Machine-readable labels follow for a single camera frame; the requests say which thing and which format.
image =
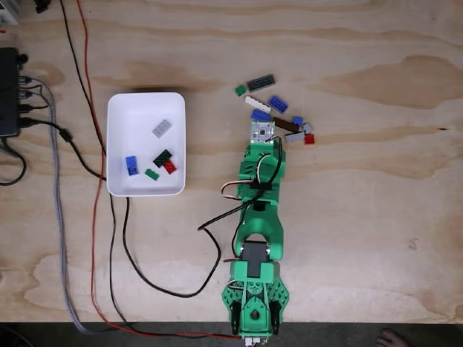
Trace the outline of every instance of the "white tray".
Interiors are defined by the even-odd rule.
[[[172,127],[157,138],[153,129],[164,119]],[[106,184],[118,197],[179,194],[185,187],[185,101],[178,93],[116,94],[108,102]],[[167,149],[177,170],[168,174],[153,160]],[[130,176],[126,157],[137,157],[138,174]],[[150,168],[157,181],[145,175]]]

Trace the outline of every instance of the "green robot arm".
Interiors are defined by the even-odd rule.
[[[273,128],[273,122],[253,122],[251,126],[251,143],[238,177],[254,183],[240,184],[238,196],[242,202],[250,201],[276,175],[263,195],[241,212],[233,245],[237,258],[231,263],[231,278],[222,293],[233,334],[241,335],[247,346],[278,334],[289,300],[276,262],[283,257],[283,228],[277,211],[286,157],[281,143],[273,141]],[[251,241],[255,234],[265,241]]]

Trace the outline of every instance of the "toe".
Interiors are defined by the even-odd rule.
[[[377,345],[379,344],[379,345],[384,346],[384,347],[393,347],[394,346],[390,340],[388,340],[387,338],[384,338],[382,336],[376,339],[376,344]]]
[[[408,347],[409,346],[408,343],[403,338],[398,336],[394,331],[390,329],[384,329],[382,337],[385,338],[386,340],[391,341],[390,346],[393,346],[393,347]]]

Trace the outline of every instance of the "red wire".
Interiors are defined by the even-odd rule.
[[[84,15],[82,13],[82,7],[80,5],[80,0],[77,0],[77,7],[79,9],[80,19],[82,20],[82,25],[84,27],[84,36],[85,36],[85,48],[84,48],[84,68],[85,68],[85,79],[87,80],[87,87],[88,87],[88,95],[90,98],[90,112],[92,114],[92,118],[95,122],[95,130],[96,134],[100,141],[103,142],[103,137],[101,136],[100,126],[98,124],[98,120],[95,115],[95,107],[93,105],[93,92],[92,92],[92,85],[90,82],[90,74],[88,73],[88,30],[87,24],[85,22]],[[103,148],[101,149],[101,166],[100,166],[100,177],[98,179],[98,187],[96,190],[95,202],[93,203],[93,219],[92,219],[92,261],[91,261],[91,279],[90,279],[90,295],[92,297],[92,304],[95,310],[97,311],[100,318],[110,327],[115,327],[117,329],[126,331],[128,333],[134,335],[141,335],[141,336],[148,336],[148,337],[164,337],[164,335],[154,334],[154,333],[142,333],[138,331],[131,330],[127,327],[123,327],[121,325],[114,324],[109,322],[106,317],[104,316],[103,312],[98,307],[98,303],[96,302],[96,295],[95,295],[95,224],[96,224],[96,215],[98,209],[98,201],[100,198],[101,193],[101,184],[102,184],[102,176],[104,172],[104,152]],[[181,336],[210,336],[213,338],[228,338],[228,339],[240,339],[239,336],[231,336],[231,335],[216,335],[216,334],[209,334],[209,333],[202,333],[202,332],[190,332],[190,333],[175,333],[175,335]]]

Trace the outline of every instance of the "dark floor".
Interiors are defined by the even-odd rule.
[[[69,323],[8,324],[22,333],[34,347],[222,347],[243,346],[242,340],[218,340],[215,338],[145,338],[124,332],[105,333],[97,336],[81,335]],[[101,323],[88,324],[101,329]],[[157,333],[172,331],[207,331],[230,334],[228,323],[140,323],[137,327]],[[284,323],[279,336],[272,337],[268,347],[376,347],[375,339],[381,329],[389,327],[406,338],[411,347],[463,347],[463,333],[455,325],[416,324],[345,324],[345,323]],[[15,344],[6,333],[0,332],[1,347],[22,347]]]

